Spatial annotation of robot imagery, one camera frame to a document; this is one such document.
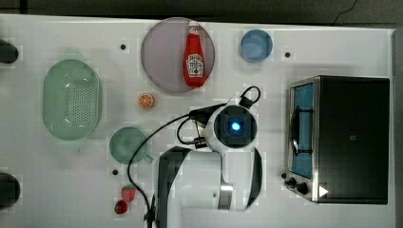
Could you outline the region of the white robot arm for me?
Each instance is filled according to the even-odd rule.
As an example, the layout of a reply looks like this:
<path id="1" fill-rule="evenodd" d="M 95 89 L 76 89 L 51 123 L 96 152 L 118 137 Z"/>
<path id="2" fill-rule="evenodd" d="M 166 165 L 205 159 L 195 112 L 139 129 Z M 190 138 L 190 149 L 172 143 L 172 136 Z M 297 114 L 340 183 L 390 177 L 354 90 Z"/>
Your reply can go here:
<path id="1" fill-rule="evenodd" d="M 205 126 L 204 151 L 174 146 L 156 162 L 153 228 L 182 228 L 182 209 L 245 211 L 262 184 L 257 110 L 216 104 L 188 118 Z"/>

